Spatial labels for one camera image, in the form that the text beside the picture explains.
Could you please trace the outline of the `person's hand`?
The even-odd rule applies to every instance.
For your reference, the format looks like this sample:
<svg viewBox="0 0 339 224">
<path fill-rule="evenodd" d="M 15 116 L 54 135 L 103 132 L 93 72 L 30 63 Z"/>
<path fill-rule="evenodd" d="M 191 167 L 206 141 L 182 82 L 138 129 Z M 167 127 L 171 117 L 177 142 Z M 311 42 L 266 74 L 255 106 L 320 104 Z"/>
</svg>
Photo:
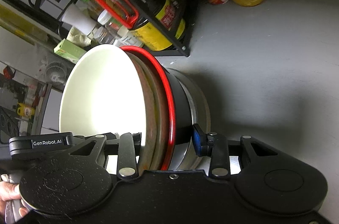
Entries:
<svg viewBox="0 0 339 224">
<path fill-rule="evenodd" d="M 1 200 L 1 223 L 6 223 L 5 212 L 6 203 L 10 200 L 20 200 L 19 185 L 8 182 L 0 182 L 0 200 Z"/>
</svg>

